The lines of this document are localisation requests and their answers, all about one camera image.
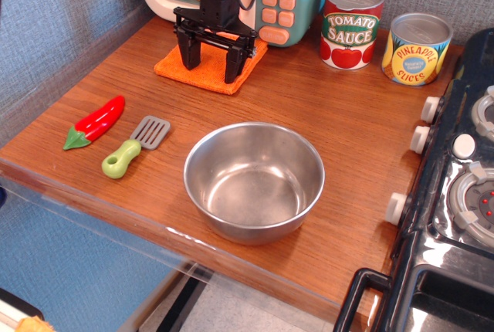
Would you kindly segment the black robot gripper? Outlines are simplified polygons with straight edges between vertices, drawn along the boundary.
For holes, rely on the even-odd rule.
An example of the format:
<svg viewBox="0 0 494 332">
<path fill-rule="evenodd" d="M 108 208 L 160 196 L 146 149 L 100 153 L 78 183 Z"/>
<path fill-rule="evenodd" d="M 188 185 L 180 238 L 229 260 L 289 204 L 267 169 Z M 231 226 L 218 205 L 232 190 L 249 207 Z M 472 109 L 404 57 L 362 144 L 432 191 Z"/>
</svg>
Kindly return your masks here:
<svg viewBox="0 0 494 332">
<path fill-rule="evenodd" d="M 174 9 L 174 30 L 186 69 L 201 63 L 201 44 L 228 50 L 225 82 L 242 74 L 246 60 L 255 55 L 257 32 L 239 18 L 240 0 L 200 0 L 198 8 Z"/>
</svg>

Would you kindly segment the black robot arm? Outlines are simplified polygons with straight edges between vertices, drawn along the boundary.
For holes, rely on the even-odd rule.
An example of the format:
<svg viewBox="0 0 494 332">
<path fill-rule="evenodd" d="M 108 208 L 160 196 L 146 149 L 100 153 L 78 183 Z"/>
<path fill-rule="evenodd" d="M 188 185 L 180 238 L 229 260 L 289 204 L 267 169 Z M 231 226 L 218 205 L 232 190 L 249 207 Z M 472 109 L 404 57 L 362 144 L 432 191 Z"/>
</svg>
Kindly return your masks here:
<svg viewBox="0 0 494 332">
<path fill-rule="evenodd" d="M 199 66 L 203 43 L 214 46 L 226 51 L 225 82 L 233 83 L 254 56 L 257 32 L 239 18 L 251 7 L 241 0 L 199 0 L 197 9 L 175 8 L 174 31 L 185 68 Z"/>
</svg>

